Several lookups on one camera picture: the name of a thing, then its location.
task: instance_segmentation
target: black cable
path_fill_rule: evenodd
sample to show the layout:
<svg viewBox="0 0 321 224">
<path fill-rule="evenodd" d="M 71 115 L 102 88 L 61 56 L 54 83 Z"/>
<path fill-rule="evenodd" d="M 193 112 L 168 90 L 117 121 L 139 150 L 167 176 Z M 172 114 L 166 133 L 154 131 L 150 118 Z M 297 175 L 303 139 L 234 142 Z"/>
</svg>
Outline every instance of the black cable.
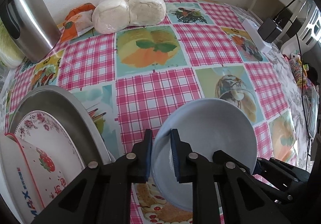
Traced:
<svg viewBox="0 0 321 224">
<path fill-rule="evenodd" d="M 297 41 L 298 41 L 298 45 L 299 45 L 299 51 L 300 51 L 300 56 L 301 56 L 301 63 L 302 63 L 302 84 L 301 84 L 301 101 L 302 101 L 302 106 L 303 106 L 303 114 L 304 114 L 304 120 L 305 120 L 305 127 L 307 128 L 307 135 L 308 135 L 308 146 L 307 146 L 307 160 L 305 162 L 305 170 L 307 170 L 308 168 L 308 155 L 309 155 L 309 150 L 310 150 L 310 135 L 309 135 L 309 127 L 308 127 L 308 122 L 307 122 L 307 117 L 305 115 L 305 110 L 304 110 L 304 101 L 303 101 L 303 56 L 302 56 L 302 52 L 301 52 L 301 47 L 300 47 L 300 41 L 299 41 L 299 37 L 298 37 L 298 33 L 295 34 L 297 37 Z"/>
<path fill-rule="evenodd" d="M 293 0 L 293 1 L 291 1 L 288 5 L 286 5 L 283 9 L 281 9 L 280 11 L 279 11 L 279 13 L 278 14 L 276 14 L 275 15 L 275 17 L 274 17 L 274 21 L 276 22 L 276 20 L 277 20 L 277 18 L 279 17 L 279 15 L 287 8 L 287 7 L 289 7 L 293 2 L 295 2 L 296 0 Z"/>
</svg>

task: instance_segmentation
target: power adapter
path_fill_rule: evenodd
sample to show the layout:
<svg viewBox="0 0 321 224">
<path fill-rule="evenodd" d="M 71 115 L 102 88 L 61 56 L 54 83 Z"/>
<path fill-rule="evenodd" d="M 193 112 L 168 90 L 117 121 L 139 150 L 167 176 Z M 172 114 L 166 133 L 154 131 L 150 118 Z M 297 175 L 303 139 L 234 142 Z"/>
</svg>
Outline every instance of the power adapter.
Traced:
<svg viewBox="0 0 321 224">
<path fill-rule="evenodd" d="M 272 43 L 281 34 L 282 28 L 273 19 L 267 18 L 257 32 L 265 42 Z"/>
</svg>

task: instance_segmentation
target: gray metal tray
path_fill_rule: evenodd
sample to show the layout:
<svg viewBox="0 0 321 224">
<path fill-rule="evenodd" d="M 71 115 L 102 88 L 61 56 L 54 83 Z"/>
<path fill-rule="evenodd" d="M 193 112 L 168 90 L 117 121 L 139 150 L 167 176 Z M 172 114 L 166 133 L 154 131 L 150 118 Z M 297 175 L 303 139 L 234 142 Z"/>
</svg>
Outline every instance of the gray metal tray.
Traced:
<svg viewBox="0 0 321 224">
<path fill-rule="evenodd" d="M 9 126 L 14 133 L 20 120 L 29 112 L 41 110 L 55 117 L 66 129 L 85 165 L 96 161 L 111 162 L 109 153 L 94 122 L 79 100 L 58 86 L 41 86 L 29 92 L 15 110 Z"/>
</svg>

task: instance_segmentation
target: colorful toy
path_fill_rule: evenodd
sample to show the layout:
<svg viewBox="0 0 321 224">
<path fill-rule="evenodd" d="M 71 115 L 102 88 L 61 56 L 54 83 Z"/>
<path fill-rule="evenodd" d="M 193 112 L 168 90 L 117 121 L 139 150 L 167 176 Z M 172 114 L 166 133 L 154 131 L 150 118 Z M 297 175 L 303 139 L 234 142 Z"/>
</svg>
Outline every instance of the colorful toy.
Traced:
<svg viewBox="0 0 321 224">
<path fill-rule="evenodd" d="M 297 83 L 297 86 L 298 87 L 305 86 L 307 84 L 307 72 L 304 69 L 300 56 L 296 55 L 295 53 L 291 53 L 290 57 L 291 59 L 289 60 L 289 64 L 290 64 L 294 79 Z"/>
</svg>

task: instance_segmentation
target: orange package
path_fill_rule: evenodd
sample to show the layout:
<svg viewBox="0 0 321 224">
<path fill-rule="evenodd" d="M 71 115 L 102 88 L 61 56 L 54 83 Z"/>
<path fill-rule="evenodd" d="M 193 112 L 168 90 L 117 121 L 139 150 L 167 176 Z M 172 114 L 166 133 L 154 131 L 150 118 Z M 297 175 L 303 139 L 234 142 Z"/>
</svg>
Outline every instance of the orange package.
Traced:
<svg viewBox="0 0 321 224">
<path fill-rule="evenodd" d="M 94 27 L 91 16 L 95 8 L 93 4 L 85 3 L 72 9 L 63 23 L 61 42 L 75 39 L 91 30 Z"/>
</svg>

